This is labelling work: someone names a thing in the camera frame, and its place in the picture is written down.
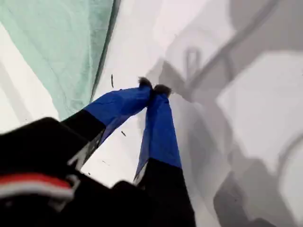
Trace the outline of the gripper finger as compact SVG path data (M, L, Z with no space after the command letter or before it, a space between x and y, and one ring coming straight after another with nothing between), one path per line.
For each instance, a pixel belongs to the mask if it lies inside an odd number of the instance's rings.
M151 96L151 82L141 77L138 87L108 92L62 121L65 126L87 140L87 144L68 160L68 165L80 170L117 128L147 107Z
M188 196L172 110L171 89L156 85L148 104L135 182L173 212L193 213Z

